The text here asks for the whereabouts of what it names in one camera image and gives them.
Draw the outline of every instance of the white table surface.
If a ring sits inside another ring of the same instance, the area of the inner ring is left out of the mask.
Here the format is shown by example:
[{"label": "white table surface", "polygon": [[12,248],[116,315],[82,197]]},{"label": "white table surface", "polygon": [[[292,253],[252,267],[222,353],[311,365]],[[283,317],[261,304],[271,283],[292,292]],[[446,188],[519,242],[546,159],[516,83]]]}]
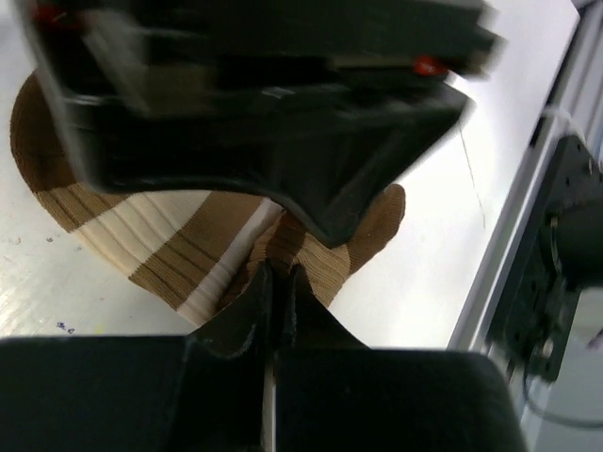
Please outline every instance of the white table surface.
[{"label": "white table surface", "polygon": [[[344,286],[333,313],[374,347],[446,347],[578,15],[570,0],[491,0],[506,40],[483,80],[451,78],[476,105],[404,175],[406,218]],[[0,334],[179,333],[162,301],[81,250],[19,175],[8,120],[32,67],[0,0]]]}]

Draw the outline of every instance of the sock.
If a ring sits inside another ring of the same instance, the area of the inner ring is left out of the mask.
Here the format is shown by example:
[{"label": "sock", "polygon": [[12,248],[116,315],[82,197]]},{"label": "sock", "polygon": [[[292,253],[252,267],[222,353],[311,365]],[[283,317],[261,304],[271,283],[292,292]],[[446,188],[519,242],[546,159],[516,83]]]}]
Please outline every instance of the sock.
[{"label": "sock", "polygon": [[396,235],[404,207],[404,189],[389,186],[373,203],[353,238],[331,250],[310,235],[295,217],[282,213],[253,244],[247,264],[220,301],[220,308],[245,290],[259,265],[267,259],[282,277],[294,266],[303,266],[314,296],[328,307],[346,279]]},{"label": "sock", "polygon": [[197,326],[216,313],[253,241],[281,210],[235,193],[89,190],[72,173],[35,74],[15,101],[10,147],[32,193],[67,233]]}]

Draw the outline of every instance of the brown sock toe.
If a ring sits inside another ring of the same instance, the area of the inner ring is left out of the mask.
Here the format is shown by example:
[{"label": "brown sock toe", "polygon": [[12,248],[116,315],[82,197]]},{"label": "brown sock toe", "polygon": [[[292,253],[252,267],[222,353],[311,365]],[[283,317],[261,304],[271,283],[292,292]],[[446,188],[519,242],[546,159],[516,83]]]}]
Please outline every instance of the brown sock toe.
[{"label": "brown sock toe", "polygon": [[266,259],[286,276],[301,265],[315,297],[329,306],[339,289],[396,235],[404,216],[405,194],[401,186],[391,185],[373,203],[354,237],[344,245],[328,249],[310,235],[289,213],[283,213],[253,245],[247,265],[222,299],[220,307],[232,302]]}]

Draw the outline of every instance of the cable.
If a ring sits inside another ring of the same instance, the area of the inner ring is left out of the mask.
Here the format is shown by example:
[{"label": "cable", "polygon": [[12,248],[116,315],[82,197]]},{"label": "cable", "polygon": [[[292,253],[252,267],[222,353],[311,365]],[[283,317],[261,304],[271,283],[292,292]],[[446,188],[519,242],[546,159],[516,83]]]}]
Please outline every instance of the cable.
[{"label": "cable", "polygon": [[464,158],[467,161],[467,166],[469,167],[469,176],[471,177],[471,185],[473,186],[473,191],[475,192],[475,197],[478,199],[478,204],[480,205],[481,224],[483,226],[483,229],[486,229],[486,213],[485,213],[485,210],[483,210],[483,203],[481,202],[480,192],[478,191],[478,186],[475,183],[475,175],[473,174],[473,168],[471,168],[471,160],[469,159],[469,151],[467,150],[467,144],[464,142],[463,125],[461,123],[461,120],[459,120],[459,135],[461,135],[461,142],[463,143]]},{"label": "cable", "polygon": [[534,402],[530,397],[530,389],[528,388],[528,372],[527,369],[530,368],[530,363],[535,355],[536,347],[532,351],[530,355],[530,359],[526,363],[526,368],[524,369],[523,376],[523,392],[524,398],[526,399],[526,403],[528,404],[528,408],[540,417],[542,420],[550,422],[551,424],[557,424],[558,426],[563,426],[567,428],[574,428],[578,430],[601,430],[603,429],[603,420],[588,420],[588,419],[572,419],[571,417],[565,417],[558,414],[554,414],[551,412],[547,412],[540,408],[536,402]]}]

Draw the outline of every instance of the brown stripe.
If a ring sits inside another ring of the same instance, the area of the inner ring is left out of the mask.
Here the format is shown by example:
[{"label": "brown stripe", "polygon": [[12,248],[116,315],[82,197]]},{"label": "brown stripe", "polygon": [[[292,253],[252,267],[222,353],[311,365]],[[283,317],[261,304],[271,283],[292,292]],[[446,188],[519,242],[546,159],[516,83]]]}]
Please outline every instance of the brown stripe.
[{"label": "brown stripe", "polygon": [[97,195],[82,184],[37,193],[40,204],[68,233],[83,226],[91,219],[100,217],[126,196]]},{"label": "brown stripe", "polygon": [[373,203],[347,245],[350,254],[350,275],[385,248],[396,235],[404,217],[405,205],[404,189],[395,184],[386,188]]},{"label": "brown stripe", "polygon": [[310,234],[306,234],[298,260],[308,277],[312,293],[329,307],[339,289],[350,275],[350,255],[346,244],[328,249]]},{"label": "brown stripe", "polygon": [[34,193],[75,183],[35,74],[21,87],[10,118],[10,148]]},{"label": "brown stripe", "polygon": [[288,274],[296,256],[300,253],[305,234],[305,228],[293,215],[284,213],[281,216],[266,245],[266,256],[282,276]]},{"label": "brown stripe", "polygon": [[226,252],[261,201],[249,195],[211,193],[183,228],[132,274],[130,281],[155,292],[177,309]]}]

